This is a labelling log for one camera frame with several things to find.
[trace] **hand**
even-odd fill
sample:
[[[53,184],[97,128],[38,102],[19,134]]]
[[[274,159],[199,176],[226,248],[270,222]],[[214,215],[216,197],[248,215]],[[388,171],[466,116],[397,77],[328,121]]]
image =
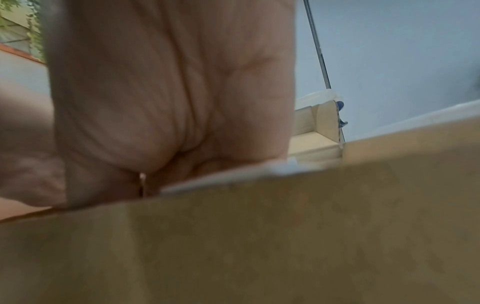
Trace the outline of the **hand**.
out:
[[[54,0],[45,16],[71,205],[287,156],[294,0]]]
[[[66,202],[49,98],[0,79],[0,197],[31,206]]]

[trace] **orange ledge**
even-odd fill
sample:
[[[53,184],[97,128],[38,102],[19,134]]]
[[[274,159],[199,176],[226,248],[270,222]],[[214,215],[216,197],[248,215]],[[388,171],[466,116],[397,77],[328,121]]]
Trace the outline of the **orange ledge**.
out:
[[[33,57],[32,55],[30,55],[29,53],[26,53],[24,51],[20,51],[20,50],[17,50],[17,49],[14,49],[12,47],[9,47],[9,46],[6,46],[6,45],[3,45],[0,43],[0,51],[4,51],[6,53],[10,53],[10,54],[13,54],[13,55],[17,55],[17,56],[20,56],[20,57],[23,57],[23,58],[26,58],[28,60],[32,60],[32,61],[35,61],[37,63],[40,63],[40,64],[43,64],[43,62],[41,62],[40,60],[38,60],[37,58]]]

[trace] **cardboard box flap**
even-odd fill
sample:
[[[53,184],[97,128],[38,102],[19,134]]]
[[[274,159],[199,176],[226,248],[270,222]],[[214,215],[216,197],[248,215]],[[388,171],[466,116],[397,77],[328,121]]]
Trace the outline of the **cardboard box flap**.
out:
[[[1,303],[478,303],[480,148],[0,225]]]

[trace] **open cardboard box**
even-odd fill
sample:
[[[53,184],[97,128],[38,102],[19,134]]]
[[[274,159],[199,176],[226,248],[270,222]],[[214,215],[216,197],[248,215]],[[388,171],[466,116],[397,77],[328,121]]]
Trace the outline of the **open cardboard box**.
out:
[[[480,119],[339,147],[328,170],[5,222],[0,303],[479,303]]]

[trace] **white wall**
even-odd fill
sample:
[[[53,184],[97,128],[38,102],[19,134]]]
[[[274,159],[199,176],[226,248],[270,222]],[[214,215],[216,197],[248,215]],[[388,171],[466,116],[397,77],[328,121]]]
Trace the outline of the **white wall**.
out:
[[[0,51],[0,78],[50,95],[47,68],[41,63]]]
[[[479,0],[310,0],[347,140],[480,98]],[[324,89],[303,2],[297,97]]]

